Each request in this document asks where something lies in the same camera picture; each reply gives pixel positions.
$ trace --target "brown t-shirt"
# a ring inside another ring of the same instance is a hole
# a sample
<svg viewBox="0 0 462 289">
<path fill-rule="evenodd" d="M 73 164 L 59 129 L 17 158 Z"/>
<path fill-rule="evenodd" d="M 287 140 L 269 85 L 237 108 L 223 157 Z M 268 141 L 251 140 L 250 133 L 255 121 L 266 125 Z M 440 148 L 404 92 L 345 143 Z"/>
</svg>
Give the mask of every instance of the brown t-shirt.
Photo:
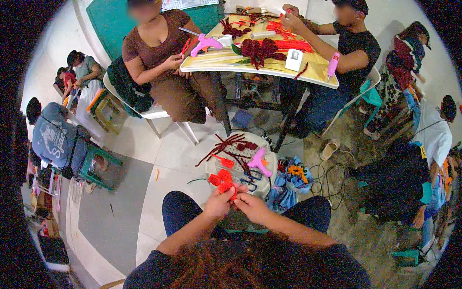
<svg viewBox="0 0 462 289">
<path fill-rule="evenodd" d="M 161 15 L 167 21 L 169 30 L 166 40 L 159 46 L 150 47 L 141 39 L 138 28 L 135 27 L 123 41 L 122 58 L 124 61 L 140 56 L 145 68 L 151 69 L 163 63 L 170 56 L 181 53 L 189 38 L 189 33 L 178 28 L 185 26 L 191 17 L 178 9 L 164 11 Z"/>
</svg>

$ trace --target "teal door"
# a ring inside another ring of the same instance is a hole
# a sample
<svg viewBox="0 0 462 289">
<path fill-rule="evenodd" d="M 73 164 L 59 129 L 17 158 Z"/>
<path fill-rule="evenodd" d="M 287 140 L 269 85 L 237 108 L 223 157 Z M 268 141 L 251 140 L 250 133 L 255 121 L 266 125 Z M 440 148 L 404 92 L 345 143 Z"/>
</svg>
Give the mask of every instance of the teal door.
<svg viewBox="0 0 462 289">
<path fill-rule="evenodd" d="M 123 38 L 136 23 L 127 15 L 124 0 L 94 0 L 86 9 L 101 44 L 114 61 L 122 55 Z M 184 10 L 201 29 L 208 33 L 222 19 L 223 5 L 207 5 Z"/>
</svg>

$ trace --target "white shirt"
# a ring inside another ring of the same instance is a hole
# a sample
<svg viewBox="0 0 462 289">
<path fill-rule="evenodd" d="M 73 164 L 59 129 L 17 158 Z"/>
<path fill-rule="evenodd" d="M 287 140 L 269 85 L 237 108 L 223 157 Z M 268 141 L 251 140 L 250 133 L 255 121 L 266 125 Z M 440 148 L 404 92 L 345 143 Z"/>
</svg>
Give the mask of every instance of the white shirt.
<svg viewBox="0 0 462 289">
<path fill-rule="evenodd" d="M 440 117 L 435 106 L 428 103 L 425 98 L 420 101 L 420 121 L 417 132 L 413 140 L 419 141 L 424 146 L 428 167 L 430 168 L 432 160 L 442 166 L 452 146 L 452 133 L 448 123 Z"/>
</svg>

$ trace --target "pink glue gun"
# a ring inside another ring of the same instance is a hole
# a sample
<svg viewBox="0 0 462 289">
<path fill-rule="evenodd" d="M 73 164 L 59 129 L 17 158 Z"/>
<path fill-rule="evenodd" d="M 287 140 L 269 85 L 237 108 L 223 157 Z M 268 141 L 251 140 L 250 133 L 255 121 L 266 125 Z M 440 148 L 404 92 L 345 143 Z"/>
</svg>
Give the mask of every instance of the pink glue gun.
<svg viewBox="0 0 462 289">
<path fill-rule="evenodd" d="M 247 164 L 249 167 L 251 168 L 256 168 L 258 167 L 260 169 L 260 171 L 267 177 L 271 177 L 271 175 L 273 174 L 273 172 L 270 172 L 269 170 L 267 170 L 265 168 L 265 165 L 263 164 L 263 162 L 265 162 L 266 164 L 268 162 L 264 161 L 263 160 L 263 156 L 266 152 L 266 148 L 265 147 L 262 147 L 260 148 L 255 154 L 254 156 L 252 157 L 252 160 Z"/>
<path fill-rule="evenodd" d="M 207 37 L 205 37 L 204 33 L 197 34 L 195 32 L 192 32 L 192 31 L 188 30 L 188 29 L 184 29 L 183 27 L 180 27 L 179 29 L 183 30 L 183 31 L 186 31 L 188 33 L 194 34 L 196 36 L 199 36 L 199 44 L 196 47 L 194 47 L 194 49 L 191 51 L 191 56 L 192 57 L 196 57 L 197 53 L 204 47 L 212 46 L 215 49 L 222 49 L 223 48 L 223 44 L 218 42 L 218 40 L 213 39 L 211 37 L 207 38 Z"/>
<path fill-rule="evenodd" d="M 329 62 L 329 66 L 327 66 L 327 82 L 329 82 L 330 78 L 335 74 L 335 70 L 337 69 L 337 64 L 339 64 L 339 57 L 340 57 L 340 53 L 335 52 L 334 56 Z"/>
</svg>

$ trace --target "yellow table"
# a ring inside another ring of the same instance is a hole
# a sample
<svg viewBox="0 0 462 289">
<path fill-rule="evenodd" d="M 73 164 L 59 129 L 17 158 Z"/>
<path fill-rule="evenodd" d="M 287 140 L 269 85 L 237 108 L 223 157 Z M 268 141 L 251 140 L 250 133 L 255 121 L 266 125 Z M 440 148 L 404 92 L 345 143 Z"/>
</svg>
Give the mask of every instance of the yellow table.
<svg viewBox="0 0 462 289">
<path fill-rule="evenodd" d="M 232 15 L 229 16 L 229 22 L 238 22 L 239 19 L 249 20 L 248 16 L 237 16 Z M 263 32 L 267 31 L 266 26 L 269 24 L 268 21 L 258 21 L 255 24 L 255 27 L 250 27 L 252 32 Z M 233 24 L 232 27 L 236 27 L 239 30 L 243 30 L 244 26 L 241 28 L 238 27 L 237 24 Z M 223 31 L 224 27 L 222 24 L 218 23 L 215 28 L 212 29 L 207 34 L 207 37 L 221 36 L 221 32 Z M 234 43 L 242 43 L 244 39 L 250 38 L 251 32 L 243 35 L 242 37 L 236 38 L 233 42 Z M 271 37 L 273 40 L 284 40 L 281 35 L 276 35 Z M 280 77 L 287 77 L 287 78 L 295 78 L 298 72 L 289 70 L 285 68 L 285 61 L 275 60 L 275 59 L 266 59 L 265 60 L 265 67 L 259 67 L 259 70 L 255 69 L 255 66 L 251 64 L 241 64 L 241 65 L 230 65 L 226 63 L 235 63 L 239 60 L 239 56 L 235 54 L 231 47 L 224 47 L 222 50 L 209 50 L 204 54 L 200 54 L 197 57 L 188 57 L 185 61 L 181 64 L 180 70 L 183 72 L 193 72 L 193 71 L 233 71 L 233 72 L 248 72 L 248 73 L 259 73 L 259 74 L 268 74 Z M 315 83 L 322 86 L 327 86 L 330 88 L 338 88 L 339 82 L 337 77 L 334 75 L 329 83 L 327 82 L 327 66 L 329 61 L 325 60 L 322 56 L 320 56 L 317 52 L 312 53 L 303 53 L 303 61 L 300 67 L 300 71 L 305 67 L 305 64 L 308 62 L 308 68 L 306 71 L 301 74 L 298 80 L 307 81 L 311 83 Z"/>
</svg>

